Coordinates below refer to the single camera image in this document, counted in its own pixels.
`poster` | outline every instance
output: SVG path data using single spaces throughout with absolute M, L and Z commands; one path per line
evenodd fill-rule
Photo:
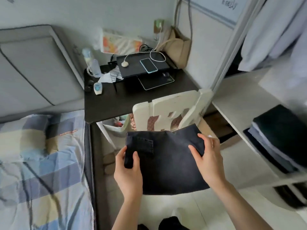
M 248 0 L 191 0 L 191 6 L 227 26 L 234 28 L 247 1 Z

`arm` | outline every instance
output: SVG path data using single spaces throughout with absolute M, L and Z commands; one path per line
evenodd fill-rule
M 133 154 L 133 168 L 126 169 L 124 156 L 127 146 L 116 156 L 114 178 L 124 195 L 124 203 L 118 213 L 112 230 L 136 230 L 138 214 L 143 194 L 143 178 L 140 170 L 138 153 Z
M 218 139 L 198 134 L 205 143 L 203 157 L 189 145 L 204 180 L 223 202 L 236 230 L 273 230 L 225 178 L 223 158 Z

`person's left hand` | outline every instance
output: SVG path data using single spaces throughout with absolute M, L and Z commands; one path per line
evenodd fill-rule
M 140 199 L 143 194 L 143 177 L 140 169 L 138 153 L 133 153 L 133 168 L 126 169 L 124 157 L 127 146 L 123 147 L 115 157 L 114 178 L 117 182 L 125 201 Z

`chair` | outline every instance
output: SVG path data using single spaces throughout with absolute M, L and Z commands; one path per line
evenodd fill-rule
M 154 123 L 154 131 L 171 131 L 171 123 L 182 115 L 178 129 L 195 123 L 204 135 L 216 135 L 200 116 L 205 106 L 209 104 L 213 92 L 210 89 L 192 90 L 177 93 L 142 102 L 133 106 L 133 115 L 137 131 L 147 131 L 148 120 L 151 116 L 159 116 Z

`wall socket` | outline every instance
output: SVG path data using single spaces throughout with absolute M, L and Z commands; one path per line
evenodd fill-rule
M 162 31 L 163 31 L 164 19 L 156 19 L 153 24 L 154 24 L 154 28 L 153 28 L 154 34 L 159 34 L 160 33 L 160 30 L 161 30 L 160 24 L 162 26 Z

